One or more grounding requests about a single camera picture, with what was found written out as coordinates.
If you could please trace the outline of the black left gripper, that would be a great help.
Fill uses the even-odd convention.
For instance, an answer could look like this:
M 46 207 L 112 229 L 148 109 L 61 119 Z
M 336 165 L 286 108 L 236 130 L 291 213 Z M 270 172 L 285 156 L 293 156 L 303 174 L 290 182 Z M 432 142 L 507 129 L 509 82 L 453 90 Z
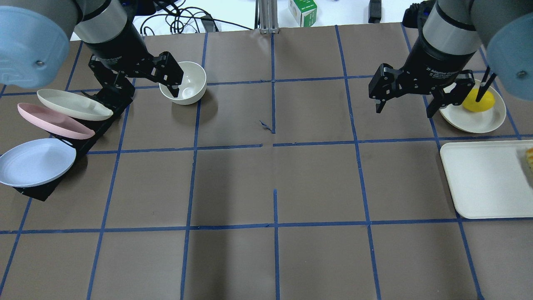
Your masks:
M 184 76 L 178 62 L 168 51 L 157 57 L 149 53 L 132 24 L 109 41 L 86 44 L 98 58 L 91 58 L 88 66 L 102 86 L 92 98 L 106 108 L 124 110 L 133 101 L 134 86 L 126 76 L 161 83 L 178 97 Z

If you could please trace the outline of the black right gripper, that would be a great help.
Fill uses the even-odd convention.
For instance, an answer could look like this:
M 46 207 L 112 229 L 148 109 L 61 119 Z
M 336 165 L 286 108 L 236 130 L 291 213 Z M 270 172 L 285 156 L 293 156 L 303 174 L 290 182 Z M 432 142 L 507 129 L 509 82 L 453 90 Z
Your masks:
M 379 65 L 368 84 L 368 97 L 375 101 L 376 112 L 381 113 L 388 100 L 405 94 L 402 87 L 417 86 L 417 90 L 435 87 L 431 91 L 433 100 L 426 108 L 426 116 L 432 118 L 441 108 L 461 105 L 472 91 L 474 78 L 456 78 L 473 55 L 444 53 L 420 35 L 400 70 L 395 70 L 387 63 Z M 442 87 L 447 87 L 453 81 L 455 86 L 446 93 Z

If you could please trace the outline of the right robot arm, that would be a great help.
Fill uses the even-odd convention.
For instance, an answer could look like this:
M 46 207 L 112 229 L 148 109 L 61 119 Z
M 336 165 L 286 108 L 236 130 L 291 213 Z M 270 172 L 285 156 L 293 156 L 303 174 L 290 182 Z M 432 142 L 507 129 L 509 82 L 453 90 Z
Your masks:
M 480 46 L 486 50 L 491 76 L 480 89 L 484 95 L 495 77 L 522 100 L 532 100 L 531 0 L 427 0 L 412 4 L 402 25 L 418 30 L 405 64 L 395 70 L 387 63 L 377 69 L 368 95 L 381 113 L 385 103 L 406 94 L 432 95 L 428 118 L 448 105 L 461 105 L 474 87 L 465 66 Z

